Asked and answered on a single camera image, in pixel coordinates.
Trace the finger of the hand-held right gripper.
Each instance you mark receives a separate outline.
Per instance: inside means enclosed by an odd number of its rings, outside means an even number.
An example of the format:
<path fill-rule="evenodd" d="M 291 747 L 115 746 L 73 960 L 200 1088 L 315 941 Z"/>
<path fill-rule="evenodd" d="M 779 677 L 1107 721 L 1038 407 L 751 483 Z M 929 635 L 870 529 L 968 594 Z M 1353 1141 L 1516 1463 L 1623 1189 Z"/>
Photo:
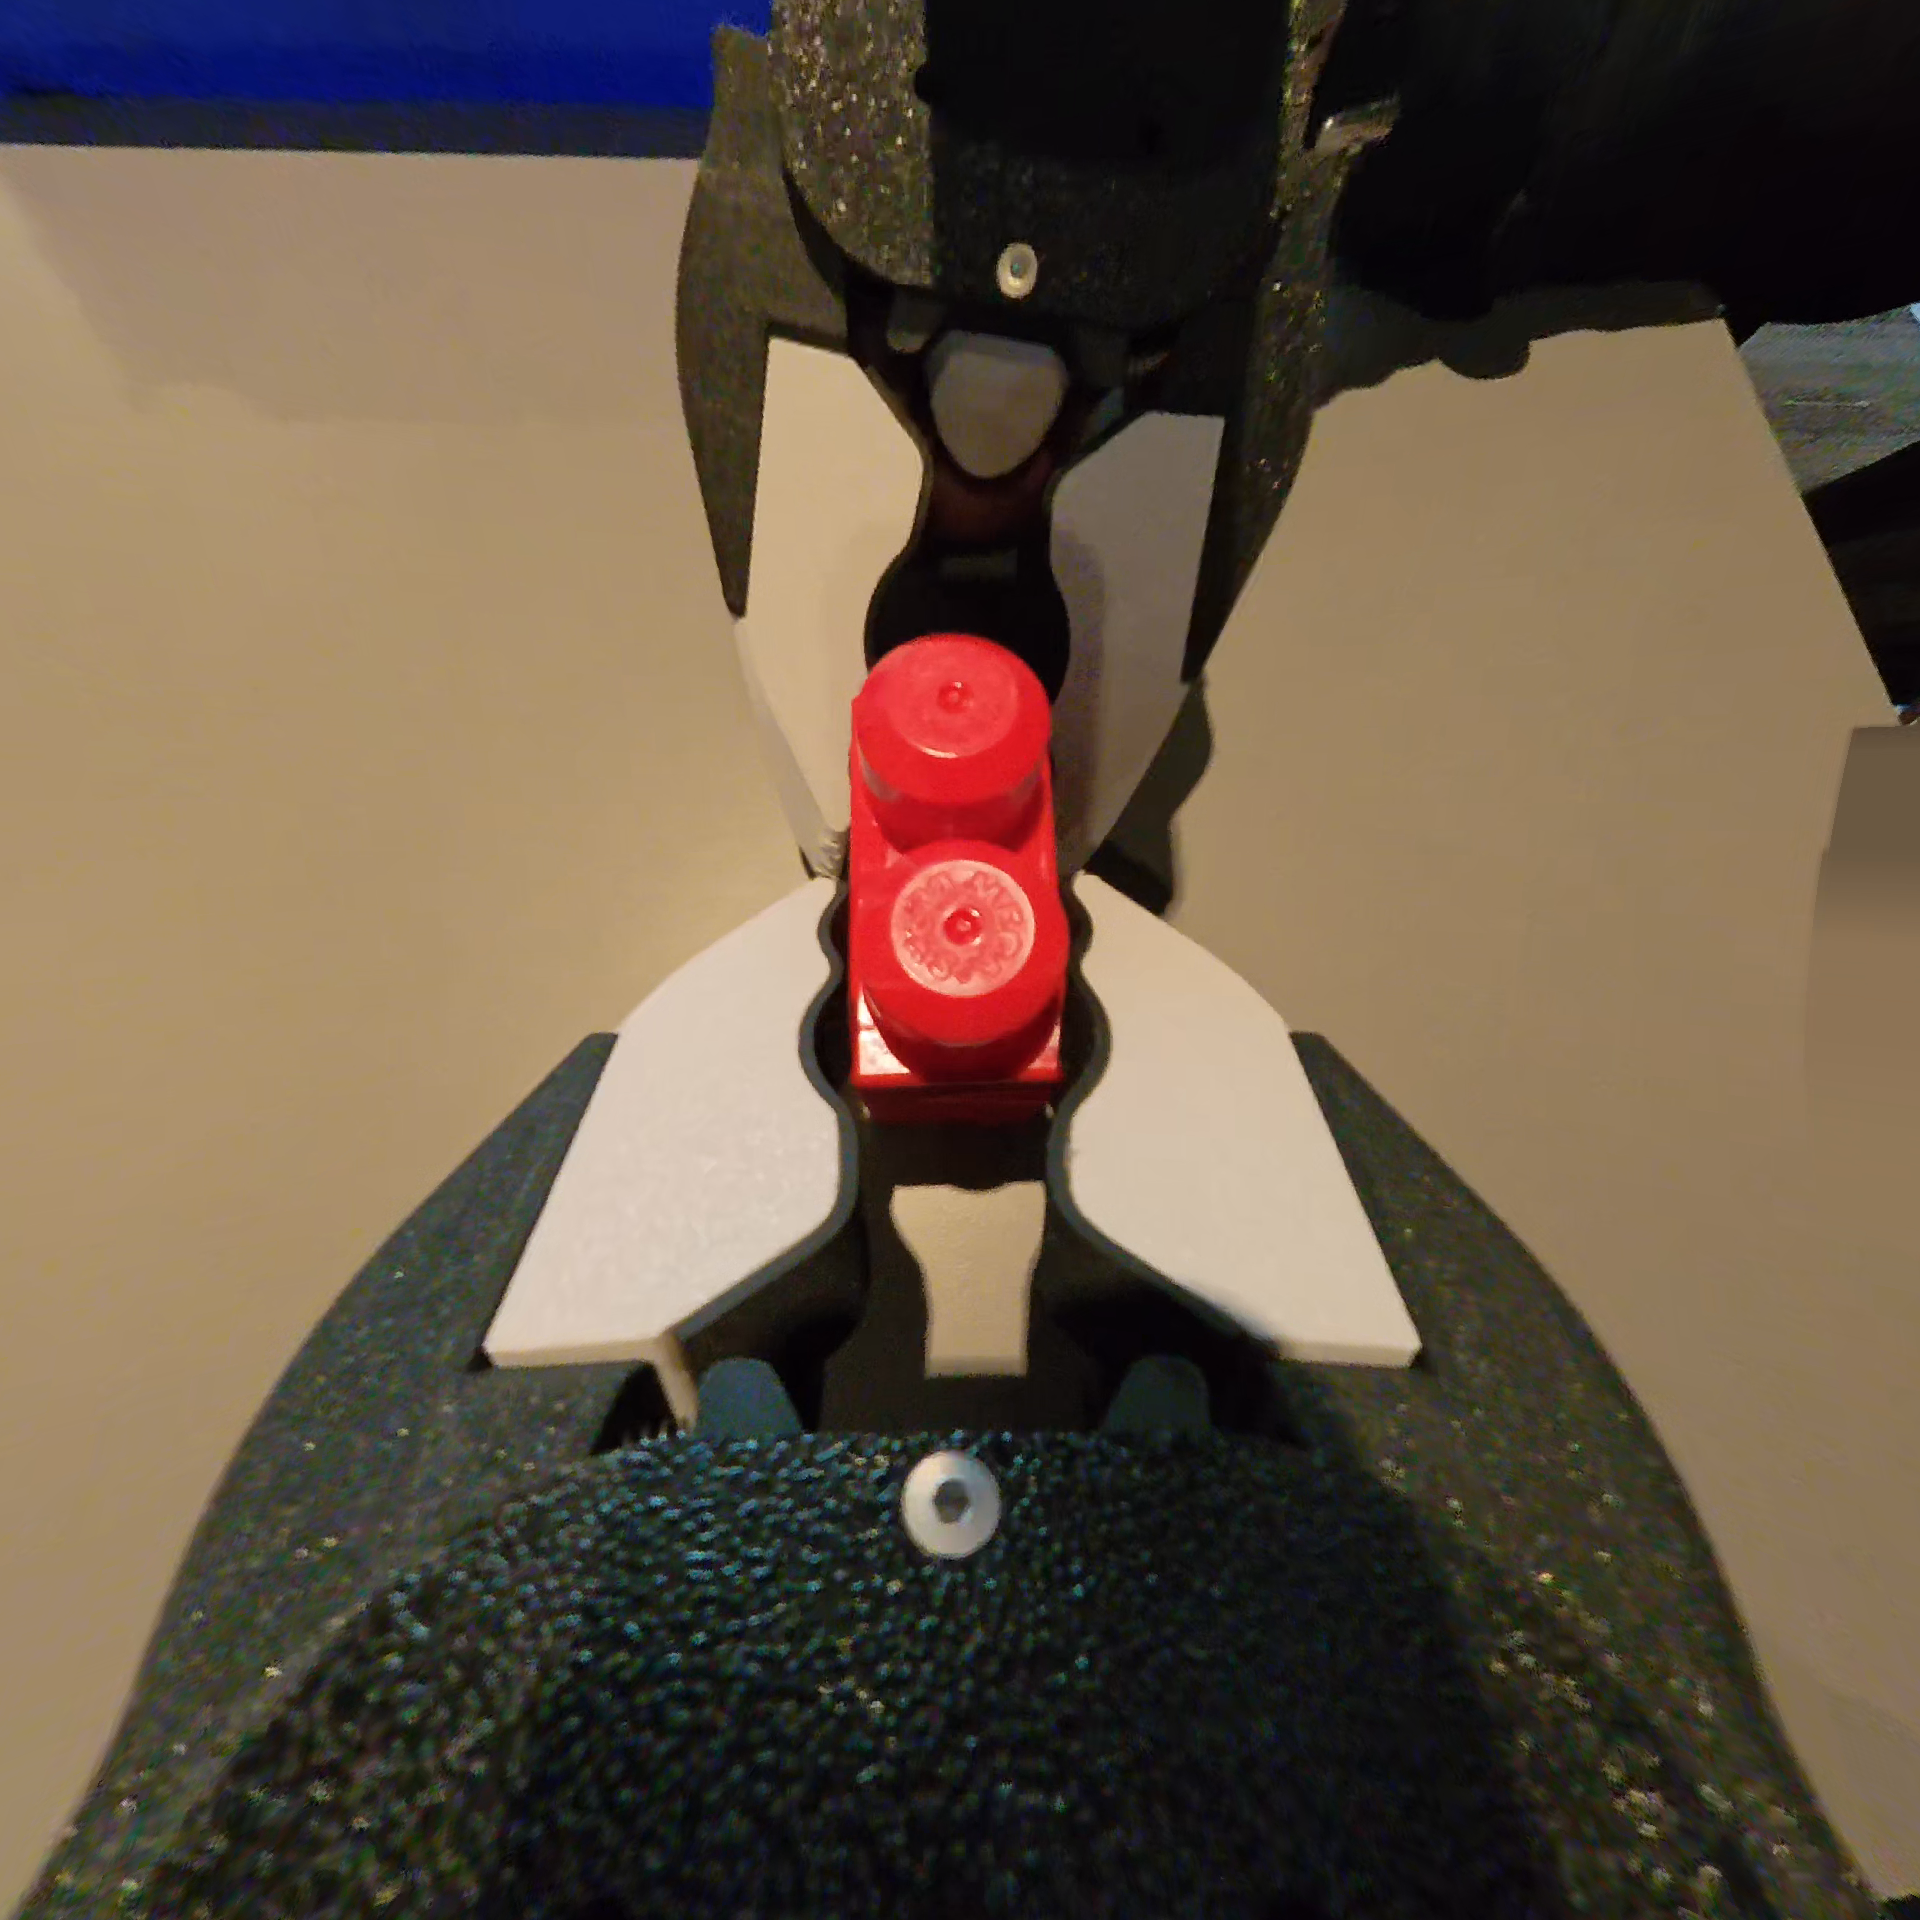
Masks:
<path fill-rule="evenodd" d="M 1223 425 L 1215 417 L 1140 414 L 1053 490 L 1048 563 L 1069 629 L 1051 710 L 1064 874 L 1118 823 L 1184 704 Z"/>
<path fill-rule="evenodd" d="M 851 707 L 873 594 L 917 534 L 920 448 L 867 371 L 775 338 L 759 432 L 749 598 L 735 658 L 808 874 L 844 869 Z"/>

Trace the blue plastic crate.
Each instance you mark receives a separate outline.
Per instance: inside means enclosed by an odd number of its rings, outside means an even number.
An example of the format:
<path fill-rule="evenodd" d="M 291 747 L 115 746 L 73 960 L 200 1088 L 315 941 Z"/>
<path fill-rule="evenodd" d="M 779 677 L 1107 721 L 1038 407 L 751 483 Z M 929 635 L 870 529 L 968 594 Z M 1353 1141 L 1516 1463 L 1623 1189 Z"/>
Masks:
<path fill-rule="evenodd" d="M 707 107 L 767 2 L 5 2 L 6 99 Z"/>

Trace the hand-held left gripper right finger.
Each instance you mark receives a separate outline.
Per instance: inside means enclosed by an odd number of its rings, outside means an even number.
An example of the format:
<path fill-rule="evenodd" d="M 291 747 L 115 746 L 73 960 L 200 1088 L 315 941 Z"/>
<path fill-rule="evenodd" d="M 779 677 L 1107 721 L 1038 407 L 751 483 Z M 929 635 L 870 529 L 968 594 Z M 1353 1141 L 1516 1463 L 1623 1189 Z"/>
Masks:
<path fill-rule="evenodd" d="M 1086 1430 L 1317 1434 L 1404 1399 L 1424 1343 L 1283 1015 L 1108 882 L 1071 907 L 1048 1328 Z"/>

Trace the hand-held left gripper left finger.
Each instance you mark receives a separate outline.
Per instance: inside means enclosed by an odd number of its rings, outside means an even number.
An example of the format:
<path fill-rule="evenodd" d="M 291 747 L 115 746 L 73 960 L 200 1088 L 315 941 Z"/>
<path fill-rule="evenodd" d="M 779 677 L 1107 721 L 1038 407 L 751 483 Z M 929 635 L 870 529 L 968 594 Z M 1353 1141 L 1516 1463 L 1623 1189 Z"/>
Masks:
<path fill-rule="evenodd" d="M 803 885 L 624 1017 L 487 1328 L 496 1369 L 641 1363 L 689 1426 L 694 1341 L 847 1223 L 852 1121 L 814 1047 L 839 901 Z"/>

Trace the red mega block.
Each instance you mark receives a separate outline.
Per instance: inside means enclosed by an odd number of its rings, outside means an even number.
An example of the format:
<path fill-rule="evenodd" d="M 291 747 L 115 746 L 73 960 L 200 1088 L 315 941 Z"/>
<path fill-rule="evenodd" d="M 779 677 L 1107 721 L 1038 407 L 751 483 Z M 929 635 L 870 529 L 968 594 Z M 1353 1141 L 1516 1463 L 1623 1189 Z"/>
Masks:
<path fill-rule="evenodd" d="M 895 647 L 852 699 L 847 783 L 852 1095 L 877 1122 L 1041 1117 L 1071 935 L 1038 675 L 976 635 Z"/>

